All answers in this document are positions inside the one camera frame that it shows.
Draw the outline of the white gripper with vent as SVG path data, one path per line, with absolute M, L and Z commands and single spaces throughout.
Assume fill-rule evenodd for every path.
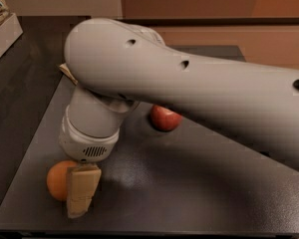
M 59 145 L 78 162 L 99 162 L 106 159 L 119 139 L 120 131 L 108 137 L 92 137 L 78 131 L 70 122 L 70 109 L 62 118 Z M 69 218 L 85 215 L 91 205 L 102 171 L 94 163 L 79 164 L 67 171 L 67 214 Z

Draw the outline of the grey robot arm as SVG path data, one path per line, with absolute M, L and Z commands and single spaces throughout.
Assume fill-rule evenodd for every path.
M 107 18 L 76 25 L 64 56 L 78 83 L 59 143 L 86 170 L 69 176 L 71 218 L 88 211 L 99 182 L 96 164 L 112 152 L 121 124 L 141 102 L 253 145 L 299 171 L 299 70 L 180 52 L 151 28 Z

